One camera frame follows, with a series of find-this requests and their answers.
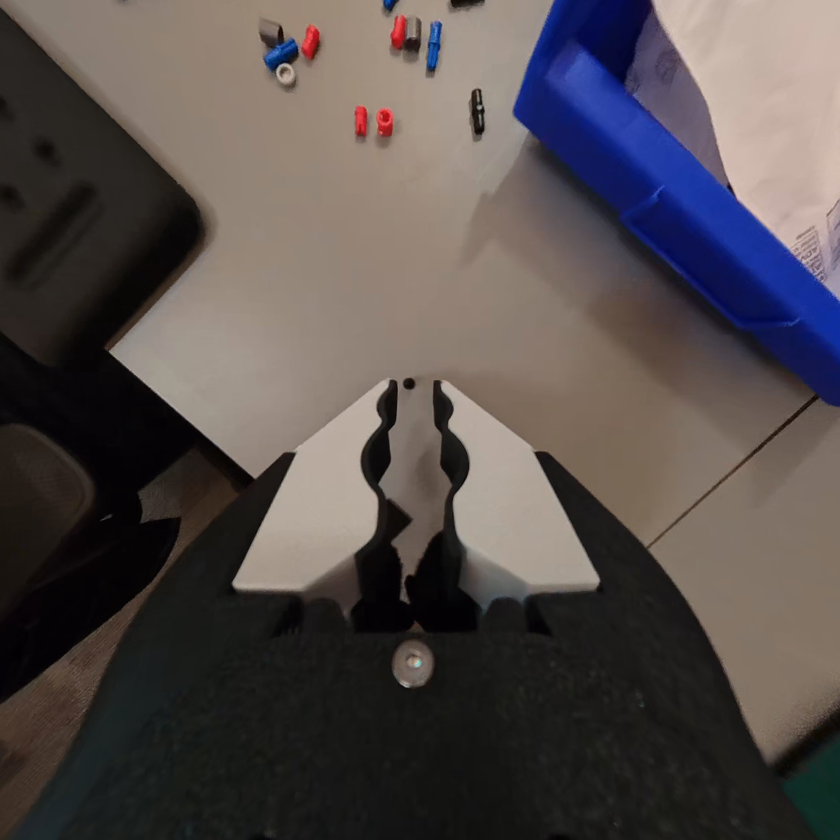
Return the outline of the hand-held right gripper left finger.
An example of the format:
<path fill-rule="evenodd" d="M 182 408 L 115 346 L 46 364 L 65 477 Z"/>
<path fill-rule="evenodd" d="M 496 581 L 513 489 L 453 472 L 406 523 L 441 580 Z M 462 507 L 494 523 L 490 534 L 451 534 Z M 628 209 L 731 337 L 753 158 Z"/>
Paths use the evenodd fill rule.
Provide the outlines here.
<path fill-rule="evenodd" d="M 358 559 L 386 533 L 397 396 L 395 380 L 381 381 L 295 450 L 236 592 L 362 597 Z"/>

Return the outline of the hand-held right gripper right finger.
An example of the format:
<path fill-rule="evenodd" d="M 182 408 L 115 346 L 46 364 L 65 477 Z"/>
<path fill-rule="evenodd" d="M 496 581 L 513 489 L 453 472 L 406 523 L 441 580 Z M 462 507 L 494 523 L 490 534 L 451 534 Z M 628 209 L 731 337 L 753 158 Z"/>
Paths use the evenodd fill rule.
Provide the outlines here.
<path fill-rule="evenodd" d="M 600 576 L 535 449 L 447 381 L 433 405 L 450 482 L 447 583 L 473 602 L 595 592 Z"/>

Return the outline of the scattered small lego pieces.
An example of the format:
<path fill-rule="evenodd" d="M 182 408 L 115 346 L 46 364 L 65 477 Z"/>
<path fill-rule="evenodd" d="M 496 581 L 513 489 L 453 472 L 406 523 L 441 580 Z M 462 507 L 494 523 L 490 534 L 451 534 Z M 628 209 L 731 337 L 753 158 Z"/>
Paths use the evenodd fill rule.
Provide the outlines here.
<path fill-rule="evenodd" d="M 406 60 L 419 60 L 421 48 L 425 48 L 424 74 L 435 78 L 444 44 L 444 25 L 441 19 L 433 19 L 427 29 L 423 20 L 416 15 L 395 13 L 397 2 L 381 3 L 382 12 L 391 23 L 389 50 L 394 56 Z M 263 61 L 269 73 L 285 89 L 292 89 L 298 81 L 295 62 L 303 58 L 312 62 L 321 47 L 321 31 L 315 24 L 309 24 L 301 39 L 287 36 L 280 23 L 261 18 L 258 26 L 259 41 L 264 51 Z M 483 91 L 474 88 L 469 93 L 469 130 L 475 140 L 483 137 L 487 129 L 487 107 Z"/>

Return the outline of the blue plastic bin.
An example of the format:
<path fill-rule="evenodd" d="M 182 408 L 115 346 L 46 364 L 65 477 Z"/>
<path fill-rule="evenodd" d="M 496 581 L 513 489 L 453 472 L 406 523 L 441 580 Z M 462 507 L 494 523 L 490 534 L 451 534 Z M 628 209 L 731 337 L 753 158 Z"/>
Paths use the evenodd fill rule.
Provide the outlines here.
<path fill-rule="evenodd" d="M 513 113 L 621 224 L 826 403 L 839 303 L 809 227 L 784 247 L 624 82 L 650 2 L 553 2 Z"/>

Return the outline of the white printed paper bag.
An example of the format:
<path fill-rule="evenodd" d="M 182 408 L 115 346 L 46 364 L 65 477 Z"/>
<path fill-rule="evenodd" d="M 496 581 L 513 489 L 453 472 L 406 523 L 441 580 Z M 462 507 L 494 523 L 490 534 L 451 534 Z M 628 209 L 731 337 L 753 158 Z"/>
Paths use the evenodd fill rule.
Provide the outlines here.
<path fill-rule="evenodd" d="M 625 88 L 838 297 L 839 2 L 650 7 Z"/>

